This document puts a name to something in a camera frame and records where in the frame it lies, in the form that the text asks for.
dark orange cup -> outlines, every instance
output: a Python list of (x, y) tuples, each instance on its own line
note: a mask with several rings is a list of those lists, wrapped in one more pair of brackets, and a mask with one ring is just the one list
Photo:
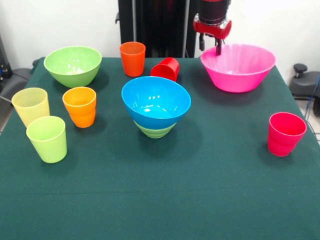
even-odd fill
[(85, 86), (71, 88), (63, 94), (62, 101), (78, 128), (87, 128), (94, 124), (97, 94), (93, 89)]
[(141, 42), (129, 41), (120, 46), (124, 73), (130, 77), (140, 76), (144, 72), (146, 46)]

yellow cup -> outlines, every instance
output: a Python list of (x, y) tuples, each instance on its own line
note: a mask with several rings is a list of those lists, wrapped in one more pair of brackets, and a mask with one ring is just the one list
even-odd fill
[(25, 88), (13, 95), (11, 101), (26, 128), (34, 120), (50, 116), (48, 94), (42, 88)]

bowl rim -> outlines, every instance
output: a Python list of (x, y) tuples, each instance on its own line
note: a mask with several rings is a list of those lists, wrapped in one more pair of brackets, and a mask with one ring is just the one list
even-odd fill
[[(253, 44), (247, 44), (247, 43), (230, 43), (230, 44), (225, 44), (225, 45), (223, 45), (223, 46), (222, 46), (222, 51), (224, 50), (223, 48), (225, 48), (226, 46), (249, 46), (249, 47), (254, 47), (254, 48), (257, 48), (257, 49), (262, 49), (262, 50), (264, 50), (265, 52), (268, 52), (268, 53), (270, 53), (270, 54), (273, 56), (273, 64), (271, 65), (271, 67), (268, 67), (268, 68), (266, 68), (266, 69), (264, 69), (264, 70), (262, 70), (262, 71), (255, 71), (255, 72), (251, 72), (251, 73), (237, 73), (237, 74), (232, 74), (232, 75), (234, 75), (234, 76), (250, 76), (250, 75), (256, 75), (256, 74), (262, 74), (262, 73), (265, 73), (265, 72), (270, 71), (270, 70), (276, 65), (277, 58), (276, 58), (275, 54), (274, 54), (272, 51), (270, 51), (270, 50), (268, 50), (268, 49), (266, 49), (266, 48), (264, 48), (264, 47), (262, 47), (262, 46), (253, 45)], [(212, 70), (211, 67), (209, 67), (207, 64), (204, 63), (203, 56), (204, 56), (205, 54), (208, 54), (209, 52), (212, 52), (212, 51), (215, 51), (215, 50), (216, 50), (216, 47), (214, 46), (214, 47), (209, 48), (209, 49), (207, 49), (206, 51), (204, 51), (204, 53), (202, 53), (201, 56), (200, 56), (200, 60), (201, 60), (202, 64), (203, 64), (204, 67), (207, 68), (207, 69)], [(225, 73), (225, 72), (218, 71), (218, 70), (212, 70), (212, 71), (215, 71), (216, 73), (219, 73), (219, 74), (230, 75), (229, 73)]]
[[(137, 81), (138, 79), (145, 79), (145, 78), (151, 78), (151, 79), (160, 79), (161, 81), (167, 81), (169, 84), (173, 84), (173, 85), (177, 85), (179, 88), (182, 89), (182, 91), (184, 91), (188, 97), (188, 106), (186, 108), (186, 110), (179, 114), (179, 115), (175, 115), (175, 116), (171, 116), (171, 117), (150, 117), (150, 116), (146, 116), (146, 115), (143, 115), (141, 114), (140, 112), (137, 112), (135, 109), (133, 109), (132, 107), (130, 107), (130, 105), (127, 103), (127, 101), (125, 100), (124, 98), (124, 89), (128, 86), (128, 84), (130, 84), (132, 81)], [(182, 86), (180, 85), (179, 83), (175, 82), (175, 81), (172, 81), (170, 79), (167, 79), (167, 78), (164, 78), (164, 77), (160, 77), (160, 76), (140, 76), (140, 77), (136, 77), (134, 79), (131, 79), (130, 81), (128, 81), (123, 87), (122, 87), (122, 90), (121, 90), (121, 98), (124, 102), (124, 104), (130, 108), (132, 111), (134, 111), (136, 114), (140, 115), (140, 116), (143, 116), (145, 118), (148, 118), (148, 119), (162, 119), (162, 120), (168, 120), (168, 119), (174, 119), (174, 118), (178, 118), (180, 116), (183, 116), (186, 112), (188, 112), (188, 110), (190, 109), (191, 107), (191, 103), (192, 103), (192, 100), (191, 100), (191, 96), (190, 96), (190, 93)]]
[[(100, 56), (100, 59), (99, 59), (98, 64), (95, 65), (91, 70), (87, 70), (87, 71), (84, 71), (84, 72), (81, 72), (81, 73), (72, 74), (72, 75), (66, 75), (66, 74), (63, 74), (63, 73), (54, 72), (54, 71), (50, 70), (50, 69), (48, 68), (48, 66), (46, 65), (46, 61), (47, 61), (48, 57), (50, 57), (52, 54), (54, 54), (54, 53), (56, 53), (56, 52), (58, 52), (58, 51), (60, 51), (60, 50), (70, 49), (70, 48), (85, 48), (85, 49), (91, 49), (91, 50), (95, 51), (95, 52), (98, 53), (99, 56)], [(97, 67), (101, 64), (101, 62), (102, 62), (102, 55), (101, 55), (101, 53), (100, 53), (97, 49), (95, 49), (95, 48), (93, 48), (93, 47), (90, 47), (90, 46), (71, 45), (71, 46), (64, 46), (64, 47), (58, 48), (58, 49), (50, 52), (50, 53), (44, 58), (43, 65), (44, 65), (45, 69), (46, 69), (48, 72), (53, 73), (53, 74), (56, 74), (56, 75), (60, 75), (60, 76), (79, 76), (79, 75), (86, 74), (86, 73), (94, 70), (95, 68), (97, 68)]]

cup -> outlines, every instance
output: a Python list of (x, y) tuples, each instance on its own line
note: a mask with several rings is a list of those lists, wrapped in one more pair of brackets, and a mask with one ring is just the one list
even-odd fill
[(93, 89), (85, 86), (71, 88), (63, 94), (62, 101), (78, 128), (87, 128), (94, 124), (97, 94)]
[(48, 94), (42, 88), (22, 89), (13, 95), (11, 102), (26, 128), (32, 121), (50, 116)]
[(144, 71), (146, 46), (141, 42), (129, 41), (120, 46), (124, 73), (130, 77), (140, 76)]
[(289, 112), (277, 112), (269, 119), (267, 145), (277, 157), (291, 153), (307, 131), (305, 121)]
[(42, 161), (54, 164), (67, 154), (66, 124), (57, 116), (43, 116), (26, 128), (30, 139)]
[(176, 82), (179, 68), (179, 62), (175, 58), (167, 57), (152, 68), (150, 76), (162, 77)]

red cup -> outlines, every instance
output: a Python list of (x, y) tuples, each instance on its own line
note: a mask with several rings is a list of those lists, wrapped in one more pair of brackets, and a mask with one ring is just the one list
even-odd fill
[(179, 68), (179, 62), (176, 59), (167, 57), (152, 68), (150, 76), (162, 77), (175, 82), (177, 81)]
[(291, 153), (307, 131), (305, 121), (289, 112), (277, 112), (269, 119), (268, 149), (277, 157)]

